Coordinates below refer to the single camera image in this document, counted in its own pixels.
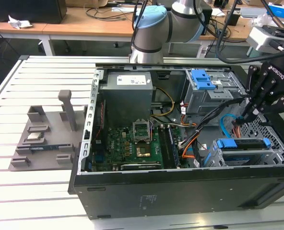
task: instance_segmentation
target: blue latch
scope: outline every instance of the blue latch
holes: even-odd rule
[[[263,142],[265,143],[267,148],[271,148],[272,144],[271,144],[271,141],[268,138],[264,138]]]
[[[232,138],[219,139],[217,140],[217,145],[219,148],[237,148],[237,144]]]
[[[198,90],[214,90],[216,88],[211,82],[210,76],[203,69],[192,69],[191,77]]]

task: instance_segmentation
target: computer tower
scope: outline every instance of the computer tower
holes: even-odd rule
[[[66,11],[65,0],[0,0],[0,22],[11,16],[31,23],[59,24]]]

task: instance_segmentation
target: blue box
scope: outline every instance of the blue box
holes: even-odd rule
[[[274,3],[270,2],[269,7],[273,11],[275,16],[280,17],[280,18],[284,18],[284,5],[274,4]]]

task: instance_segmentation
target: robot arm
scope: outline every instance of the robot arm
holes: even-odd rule
[[[195,0],[195,4],[203,19],[200,1]],[[193,0],[177,0],[169,12],[163,6],[147,6],[132,42],[130,63],[163,63],[163,43],[194,41],[202,31]]]
[[[247,41],[256,50],[284,52],[284,28],[254,27]],[[237,125],[252,122],[259,113],[284,112],[284,57],[266,61],[261,67],[250,66],[246,91],[247,105]]]

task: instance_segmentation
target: table leg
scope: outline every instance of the table leg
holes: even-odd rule
[[[174,43],[169,43],[169,54],[173,53]]]
[[[81,41],[81,46],[82,46],[83,52],[86,52],[86,51],[87,51],[87,48],[86,48],[86,41]]]
[[[52,45],[52,41],[48,36],[44,36],[40,38],[43,42],[43,47],[46,53],[46,56],[55,56],[55,50]]]
[[[211,41],[201,41],[201,45],[200,45],[200,48],[199,48],[199,51],[196,57],[205,58],[210,44],[211,44]]]

